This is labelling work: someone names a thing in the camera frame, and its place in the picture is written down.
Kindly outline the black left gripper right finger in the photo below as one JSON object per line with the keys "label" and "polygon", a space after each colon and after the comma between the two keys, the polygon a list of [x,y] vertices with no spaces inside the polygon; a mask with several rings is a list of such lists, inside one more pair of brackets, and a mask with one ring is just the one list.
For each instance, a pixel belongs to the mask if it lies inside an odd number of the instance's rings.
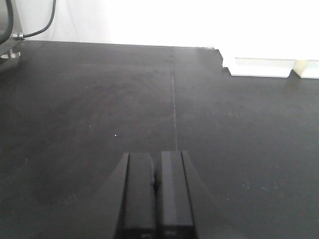
{"label": "black left gripper right finger", "polygon": [[163,151],[155,176],[159,238],[196,238],[182,152]]}

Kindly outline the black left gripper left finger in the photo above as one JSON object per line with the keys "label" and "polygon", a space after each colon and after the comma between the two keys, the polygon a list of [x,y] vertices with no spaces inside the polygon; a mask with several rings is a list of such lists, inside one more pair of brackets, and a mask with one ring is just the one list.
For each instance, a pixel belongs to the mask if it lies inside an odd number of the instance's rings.
{"label": "black left gripper left finger", "polygon": [[155,177],[149,153],[124,153],[124,184],[115,239],[155,239]]}

